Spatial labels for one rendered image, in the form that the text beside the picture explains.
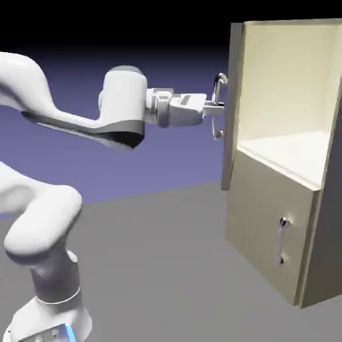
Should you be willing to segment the beige cabinet door, hinged open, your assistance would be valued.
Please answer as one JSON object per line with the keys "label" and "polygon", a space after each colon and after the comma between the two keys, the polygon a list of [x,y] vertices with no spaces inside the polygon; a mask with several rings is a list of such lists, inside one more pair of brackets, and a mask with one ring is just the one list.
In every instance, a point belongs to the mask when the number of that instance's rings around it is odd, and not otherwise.
{"label": "beige cabinet door, hinged open", "polygon": [[225,103],[224,151],[221,189],[229,191],[238,138],[238,113],[244,59],[244,23],[231,23]]}

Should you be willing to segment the beige cabinet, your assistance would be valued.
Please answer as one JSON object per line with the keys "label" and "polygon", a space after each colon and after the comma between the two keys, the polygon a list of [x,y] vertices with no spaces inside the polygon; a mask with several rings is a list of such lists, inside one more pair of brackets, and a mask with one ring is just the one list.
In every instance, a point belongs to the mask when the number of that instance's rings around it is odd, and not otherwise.
{"label": "beige cabinet", "polygon": [[300,308],[342,295],[342,18],[244,22],[238,151],[319,190]]}

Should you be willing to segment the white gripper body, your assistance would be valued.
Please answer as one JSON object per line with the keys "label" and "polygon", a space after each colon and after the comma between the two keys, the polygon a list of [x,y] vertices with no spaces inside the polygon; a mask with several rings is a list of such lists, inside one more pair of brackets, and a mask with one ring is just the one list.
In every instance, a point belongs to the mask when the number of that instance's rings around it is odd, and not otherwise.
{"label": "white gripper body", "polygon": [[206,94],[174,94],[168,105],[170,126],[197,126],[203,121]]}

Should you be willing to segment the beige cabinet door, shut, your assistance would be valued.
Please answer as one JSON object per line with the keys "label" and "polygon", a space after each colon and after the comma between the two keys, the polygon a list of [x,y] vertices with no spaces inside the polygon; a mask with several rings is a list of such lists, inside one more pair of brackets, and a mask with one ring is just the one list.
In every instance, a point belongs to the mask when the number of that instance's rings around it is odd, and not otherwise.
{"label": "beige cabinet door, shut", "polygon": [[[226,238],[293,305],[299,303],[319,193],[244,152],[235,155]],[[286,261],[277,267],[275,241],[282,216],[292,225],[283,243]]]}

